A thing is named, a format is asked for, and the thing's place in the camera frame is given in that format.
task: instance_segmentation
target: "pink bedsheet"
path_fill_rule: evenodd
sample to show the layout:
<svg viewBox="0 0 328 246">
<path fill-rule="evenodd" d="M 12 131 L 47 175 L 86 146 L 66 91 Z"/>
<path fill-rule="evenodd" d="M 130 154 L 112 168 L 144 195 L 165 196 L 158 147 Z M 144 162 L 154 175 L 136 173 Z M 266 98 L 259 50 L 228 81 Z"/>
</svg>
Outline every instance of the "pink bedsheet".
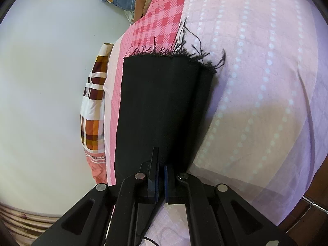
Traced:
<svg viewBox="0 0 328 246">
<path fill-rule="evenodd" d="M 109 59 L 104 85 L 108 182 L 115 184 L 123 57 L 139 46 L 151 47 L 154 37 L 159 47 L 170 47 L 185 18 L 211 52 L 210 60 L 217 62 L 222 48 L 227 52 L 189 172 L 208 184 L 228 184 L 279 224 L 328 152 L 328 28 L 310 0 L 153 0 Z M 190 52 L 191 44 L 199 47 L 188 34 L 186 41 Z M 179 215 L 163 207 L 150 238 L 156 240 Z M 179 226 L 170 228 L 183 233 L 186 222 L 178 218 Z M 163 245 L 188 245 L 188 238 L 173 233 L 160 239 Z"/>
</svg>

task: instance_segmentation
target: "white wall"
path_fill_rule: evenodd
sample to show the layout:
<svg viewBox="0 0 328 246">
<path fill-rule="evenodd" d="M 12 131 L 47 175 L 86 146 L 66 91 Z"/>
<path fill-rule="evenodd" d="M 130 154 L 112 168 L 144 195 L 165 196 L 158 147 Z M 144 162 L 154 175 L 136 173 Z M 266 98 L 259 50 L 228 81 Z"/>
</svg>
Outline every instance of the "white wall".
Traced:
<svg viewBox="0 0 328 246">
<path fill-rule="evenodd" d="M 86 79 L 128 28 L 100 0 L 17 0 L 0 25 L 0 201 L 63 214 L 94 186 L 80 141 Z"/>
</svg>

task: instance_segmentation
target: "frayed fabric edge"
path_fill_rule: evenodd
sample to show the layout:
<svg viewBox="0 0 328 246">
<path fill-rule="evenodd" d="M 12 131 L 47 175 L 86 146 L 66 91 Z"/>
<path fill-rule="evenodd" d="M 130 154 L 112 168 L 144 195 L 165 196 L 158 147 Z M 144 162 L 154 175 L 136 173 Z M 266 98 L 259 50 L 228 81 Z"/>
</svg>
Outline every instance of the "frayed fabric edge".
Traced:
<svg viewBox="0 0 328 246">
<path fill-rule="evenodd" d="M 225 64 L 225 60 L 226 60 L 225 50 L 224 49 L 222 50 L 222 58 L 219 61 L 219 63 L 217 63 L 216 65 L 214 65 L 212 61 L 207 61 L 205 63 L 204 58 L 206 56 L 208 56 L 210 53 L 205 52 L 202 49 L 202 43 L 201 43 L 200 39 L 187 28 L 186 23 L 187 23 L 187 19 L 185 19 L 184 22 L 180 23 L 178 32 L 175 36 L 175 41 L 171 45 L 170 48 L 157 47 L 156 46 L 156 37 L 154 37 L 154 44 L 151 47 L 146 48 L 145 46 L 141 46 L 141 49 L 140 49 L 140 45 L 139 45 L 133 52 L 128 52 L 127 55 L 124 57 L 124 59 L 128 58 L 128 57 L 132 57 L 132 56 L 165 56 L 165 57 L 170 57 L 170 58 L 184 56 L 184 57 L 189 58 L 191 62 L 200 63 L 202 68 L 207 69 L 207 70 L 211 71 L 212 73 L 217 73 L 218 69 L 221 68 L 222 66 L 224 66 L 224 64 Z M 186 32 L 191 33 L 199 40 L 199 43 L 200 43 L 199 50 L 196 49 L 196 47 L 193 44 L 191 45 L 191 47 L 197 53 L 191 54 L 185 48 L 185 45 L 187 43 L 185 40 Z"/>
</svg>

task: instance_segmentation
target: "black cloth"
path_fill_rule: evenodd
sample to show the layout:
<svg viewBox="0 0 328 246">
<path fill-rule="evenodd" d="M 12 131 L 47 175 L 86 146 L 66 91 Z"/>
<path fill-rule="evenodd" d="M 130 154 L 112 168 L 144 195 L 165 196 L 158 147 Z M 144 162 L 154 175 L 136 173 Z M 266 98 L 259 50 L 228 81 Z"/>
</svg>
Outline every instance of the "black cloth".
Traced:
<svg viewBox="0 0 328 246">
<path fill-rule="evenodd" d="M 159 148 L 160 167 L 186 171 L 215 69 L 187 56 L 125 58 L 116 132 L 117 183 Z"/>
</svg>

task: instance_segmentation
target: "pink checkered fabric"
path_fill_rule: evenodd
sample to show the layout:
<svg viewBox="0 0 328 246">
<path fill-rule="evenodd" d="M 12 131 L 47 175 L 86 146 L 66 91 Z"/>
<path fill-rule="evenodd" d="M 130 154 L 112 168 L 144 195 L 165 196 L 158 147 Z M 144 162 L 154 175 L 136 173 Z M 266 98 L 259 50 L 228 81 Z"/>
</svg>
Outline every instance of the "pink checkered fabric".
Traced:
<svg viewBox="0 0 328 246">
<path fill-rule="evenodd" d="M 114 45 L 109 60 L 105 91 L 105 147 L 107 180 L 115 184 L 115 148 L 118 123 L 123 58 L 139 47 L 171 47 L 181 22 L 184 0 L 153 0 L 147 14 L 134 23 Z"/>
</svg>

